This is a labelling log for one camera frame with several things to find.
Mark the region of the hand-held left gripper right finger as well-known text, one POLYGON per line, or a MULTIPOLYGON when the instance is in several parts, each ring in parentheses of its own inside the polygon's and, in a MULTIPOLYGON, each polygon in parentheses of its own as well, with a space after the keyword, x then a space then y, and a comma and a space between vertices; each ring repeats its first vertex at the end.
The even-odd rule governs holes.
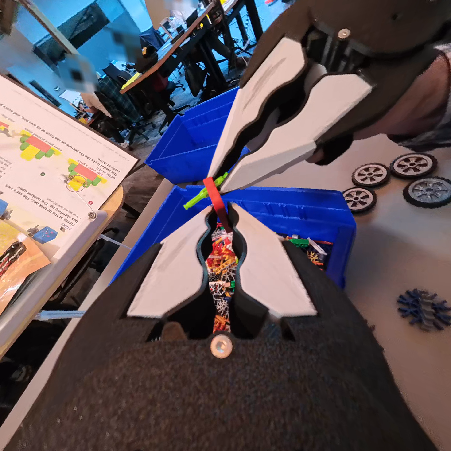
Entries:
POLYGON ((234 244, 244 240, 238 276, 246 295, 268 309, 275 318, 316 316, 317 310, 278 235, 238 204, 234 244))

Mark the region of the white instruction sheet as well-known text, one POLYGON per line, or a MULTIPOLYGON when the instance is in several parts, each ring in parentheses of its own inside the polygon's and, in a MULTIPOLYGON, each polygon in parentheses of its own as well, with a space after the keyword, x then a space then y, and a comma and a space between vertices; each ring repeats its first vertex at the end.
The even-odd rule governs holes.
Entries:
POLYGON ((138 160, 8 77, 0 81, 1 220, 52 258, 138 160))

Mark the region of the empty blue plastic bin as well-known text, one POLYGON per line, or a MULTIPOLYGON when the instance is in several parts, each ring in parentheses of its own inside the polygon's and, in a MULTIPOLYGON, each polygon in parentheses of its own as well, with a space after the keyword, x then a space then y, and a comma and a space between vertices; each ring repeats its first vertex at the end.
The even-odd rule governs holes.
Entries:
POLYGON ((177 115, 145 164, 173 184, 207 177, 238 87, 177 115))

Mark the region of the pile of colourful toy pieces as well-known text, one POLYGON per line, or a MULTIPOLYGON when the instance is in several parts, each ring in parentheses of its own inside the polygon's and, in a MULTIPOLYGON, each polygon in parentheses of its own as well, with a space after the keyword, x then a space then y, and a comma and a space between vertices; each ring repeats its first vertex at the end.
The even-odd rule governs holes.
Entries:
MULTIPOLYGON (((304 252, 308 259, 320 270, 326 270, 333 243, 328 241, 302 238, 297 234, 287 235, 278 233, 282 241, 288 241, 304 252)), ((218 220, 216 228, 211 235, 212 251, 206 259, 208 285, 213 297, 216 314, 213 324, 213 333, 229 332, 229 306, 235 291, 235 274, 239 259, 235 255, 233 233, 227 233, 218 220)))

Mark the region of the person's right hand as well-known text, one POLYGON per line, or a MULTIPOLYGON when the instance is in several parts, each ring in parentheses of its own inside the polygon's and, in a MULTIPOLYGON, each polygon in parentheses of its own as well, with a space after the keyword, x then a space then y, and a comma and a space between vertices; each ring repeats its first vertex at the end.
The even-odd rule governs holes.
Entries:
POLYGON ((363 140, 379 134, 412 138, 429 132, 445 115, 450 93, 450 63, 439 50, 437 58, 419 75, 385 116, 354 134, 363 140))

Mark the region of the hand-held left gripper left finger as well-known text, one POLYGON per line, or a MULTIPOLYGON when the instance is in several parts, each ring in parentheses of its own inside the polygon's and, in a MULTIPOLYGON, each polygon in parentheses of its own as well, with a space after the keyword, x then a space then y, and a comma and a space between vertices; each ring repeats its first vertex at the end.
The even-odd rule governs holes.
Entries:
POLYGON ((207 206, 168 235, 146 274, 128 317, 162 319, 187 305, 206 287, 201 241, 211 231, 215 210, 207 206))

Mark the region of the green toy rod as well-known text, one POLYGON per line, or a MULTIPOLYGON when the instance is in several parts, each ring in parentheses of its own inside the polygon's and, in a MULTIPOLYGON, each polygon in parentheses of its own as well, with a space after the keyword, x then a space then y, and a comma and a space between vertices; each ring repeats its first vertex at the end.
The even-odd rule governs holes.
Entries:
MULTIPOLYGON (((227 176, 228 176, 228 172, 225 172, 222 176, 220 176, 212 181, 212 183, 214 184, 216 189, 218 189, 223 184, 223 182, 227 178, 227 176)), ((209 197, 209 191, 208 191, 206 184, 204 184, 204 188, 201 189, 200 192, 195 197, 193 197, 191 200, 187 201, 183 205, 183 207, 185 210, 188 210, 188 209, 192 208, 193 206, 195 206, 197 203, 199 203, 201 200, 206 199, 208 197, 209 197)))

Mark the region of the small blue toy piece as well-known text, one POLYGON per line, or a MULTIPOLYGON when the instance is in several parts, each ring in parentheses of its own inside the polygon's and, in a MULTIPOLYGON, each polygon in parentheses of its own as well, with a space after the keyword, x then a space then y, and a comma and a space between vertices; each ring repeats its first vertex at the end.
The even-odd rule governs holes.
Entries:
POLYGON ((401 317, 408 318, 409 324, 417 325, 422 331, 444 330, 451 325, 450 305, 436 293, 407 290, 398 296, 397 305, 401 317))

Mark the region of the colourful toy package bag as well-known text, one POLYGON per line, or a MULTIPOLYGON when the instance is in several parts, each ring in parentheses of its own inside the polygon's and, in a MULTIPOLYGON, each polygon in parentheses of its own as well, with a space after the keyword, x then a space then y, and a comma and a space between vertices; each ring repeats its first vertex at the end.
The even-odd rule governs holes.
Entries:
POLYGON ((8 307, 25 279, 50 263, 25 233, 0 222, 0 312, 8 307))

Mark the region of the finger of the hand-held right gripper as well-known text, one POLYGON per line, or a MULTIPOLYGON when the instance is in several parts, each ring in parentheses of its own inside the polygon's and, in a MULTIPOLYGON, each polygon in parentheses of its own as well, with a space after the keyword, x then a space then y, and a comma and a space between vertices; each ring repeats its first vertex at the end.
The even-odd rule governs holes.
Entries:
POLYGON ((230 169, 243 147, 257 153, 269 138, 280 116, 280 105, 292 83, 305 69, 301 37, 281 37, 278 42, 260 38, 241 78, 207 177, 230 169))
POLYGON ((313 155, 316 141, 359 104, 372 86, 357 74, 325 75, 312 87, 300 113, 275 128, 254 153, 240 160, 220 193, 244 189, 313 155))

